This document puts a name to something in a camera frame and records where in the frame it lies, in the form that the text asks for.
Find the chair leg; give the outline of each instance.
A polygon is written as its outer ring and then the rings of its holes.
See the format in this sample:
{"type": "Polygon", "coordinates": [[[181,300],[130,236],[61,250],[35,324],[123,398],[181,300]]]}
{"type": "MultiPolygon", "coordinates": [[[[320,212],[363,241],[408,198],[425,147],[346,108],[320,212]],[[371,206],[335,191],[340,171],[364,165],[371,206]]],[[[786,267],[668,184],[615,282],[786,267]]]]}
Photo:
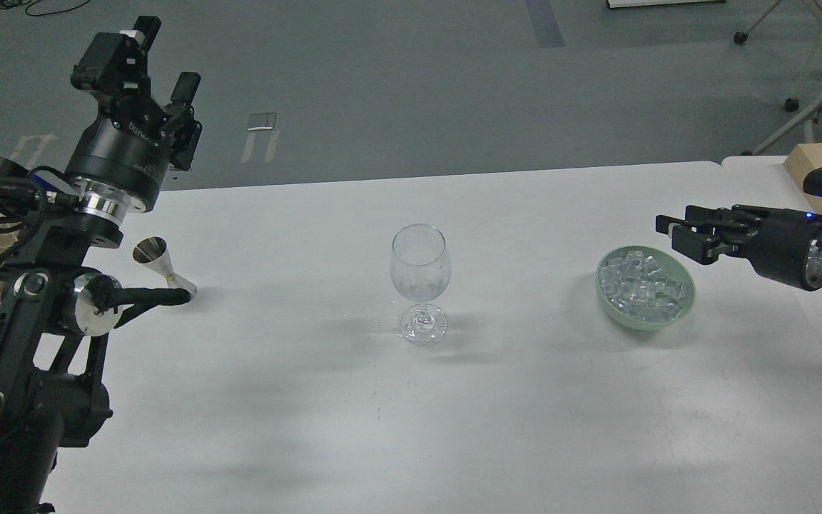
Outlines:
{"type": "Polygon", "coordinates": [[[813,51],[811,52],[810,58],[808,59],[808,65],[802,69],[801,73],[798,75],[798,78],[795,80],[795,85],[792,86],[792,94],[786,99],[786,111],[789,113],[793,113],[798,109],[798,98],[801,95],[801,90],[805,87],[805,83],[808,81],[808,75],[810,74],[811,69],[813,69],[813,65],[819,61],[820,54],[822,53],[822,39],[816,43],[813,47],[813,51]]]}
{"type": "Polygon", "coordinates": [[[754,29],[756,29],[756,26],[760,25],[760,22],[763,21],[764,17],[766,17],[767,14],[773,12],[773,9],[775,9],[776,6],[779,5],[779,2],[782,2],[782,0],[773,0],[773,3],[770,4],[770,6],[767,7],[767,9],[763,11],[763,13],[760,14],[760,16],[758,16],[756,20],[753,20],[753,23],[750,23],[750,25],[745,26],[742,32],[735,32],[734,42],[738,43],[739,45],[743,45],[743,43],[747,40],[747,36],[750,36],[750,33],[754,29]]]}
{"type": "Polygon", "coordinates": [[[776,143],[780,137],[785,136],[790,130],[798,126],[802,123],[802,121],[811,120],[813,119],[813,115],[822,107],[822,88],[820,90],[820,94],[815,101],[812,101],[807,107],[803,108],[800,113],[796,114],[791,120],[788,120],[786,124],[784,124],[779,130],[774,131],[772,136],[766,138],[763,143],[760,143],[751,153],[755,156],[759,156],[760,153],[763,153],[769,146],[772,146],[773,143],[776,143]]]}

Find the chair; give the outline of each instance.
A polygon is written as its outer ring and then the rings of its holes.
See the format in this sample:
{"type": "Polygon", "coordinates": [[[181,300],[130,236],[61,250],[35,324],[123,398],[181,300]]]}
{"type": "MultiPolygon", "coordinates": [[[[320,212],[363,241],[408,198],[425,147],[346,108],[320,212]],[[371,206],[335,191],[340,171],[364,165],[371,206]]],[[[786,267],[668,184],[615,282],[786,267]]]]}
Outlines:
{"type": "MultiPolygon", "coordinates": [[[[813,52],[811,52],[810,59],[808,60],[808,65],[806,68],[803,69],[801,74],[795,81],[795,85],[792,87],[792,94],[786,98],[785,108],[786,111],[789,113],[793,113],[797,111],[799,108],[799,101],[798,97],[805,85],[806,79],[808,78],[808,73],[810,69],[813,68],[813,65],[819,60],[819,56],[822,52],[822,7],[819,6],[816,0],[802,0],[803,3],[808,7],[810,12],[813,14],[813,17],[818,21],[818,25],[820,27],[820,36],[818,38],[818,43],[816,43],[815,48],[813,48],[813,52]]],[[[747,38],[749,38],[751,31],[755,29],[763,19],[766,18],[767,14],[773,12],[773,9],[779,5],[782,0],[773,0],[772,4],[767,7],[760,17],[757,17],[756,20],[750,23],[749,26],[745,27],[745,29],[741,32],[736,32],[734,34],[734,42],[738,43],[739,45],[743,45],[747,42],[747,38]]],[[[813,124],[816,120],[816,115],[818,115],[820,108],[822,107],[822,85],[820,87],[820,91],[818,96],[806,105],[800,113],[796,114],[791,120],[787,121],[779,130],[774,131],[766,140],[763,140],[763,143],[758,144],[758,146],[751,150],[750,152],[744,152],[744,155],[753,155],[757,156],[760,153],[763,153],[771,144],[775,143],[776,140],[779,140],[780,137],[785,136],[793,128],[797,127],[799,124],[803,124],[803,130],[805,131],[805,141],[808,143],[813,143],[815,139],[813,137],[813,124]]]]}

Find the metal jigger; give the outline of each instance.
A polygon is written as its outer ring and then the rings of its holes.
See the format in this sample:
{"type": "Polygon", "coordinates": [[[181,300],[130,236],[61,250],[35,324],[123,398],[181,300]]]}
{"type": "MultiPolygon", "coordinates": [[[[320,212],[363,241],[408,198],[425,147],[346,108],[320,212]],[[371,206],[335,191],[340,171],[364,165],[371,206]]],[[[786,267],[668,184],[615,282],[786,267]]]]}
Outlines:
{"type": "Polygon", "coordinates": [[[198,288],[194,283],[173,272],[173,264],[170,263],[170,253],[167,251],[167,241],[163,238],[153,237],[142,240],[135,245],[131,251],[131,258],[136,263],[154,270],[167,279],[167,287],[186,289],[189,295],[195,298],[198,288]]]}

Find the bowl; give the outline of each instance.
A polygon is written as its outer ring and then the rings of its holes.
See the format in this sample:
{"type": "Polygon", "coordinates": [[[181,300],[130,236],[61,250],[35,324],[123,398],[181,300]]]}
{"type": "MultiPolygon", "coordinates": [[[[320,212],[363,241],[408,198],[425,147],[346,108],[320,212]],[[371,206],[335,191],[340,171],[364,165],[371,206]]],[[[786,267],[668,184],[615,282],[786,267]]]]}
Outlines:
{"type": "Polygon", "coordinates": [[[696,298],[694,278],[687,268],[664,251],[648,246],[608,251],[598,263],[594,288],[604,312],[617,323],[636,330],[673,325],[691,312],[696,298]],[[635,251],[642,252],[638,271],[633,271],[632,265],[636,263],[635,251]],[[631,261],[620,263],[617,258],[631,261]],[[613,292],[612,284],[617,286],[613,292]]]}

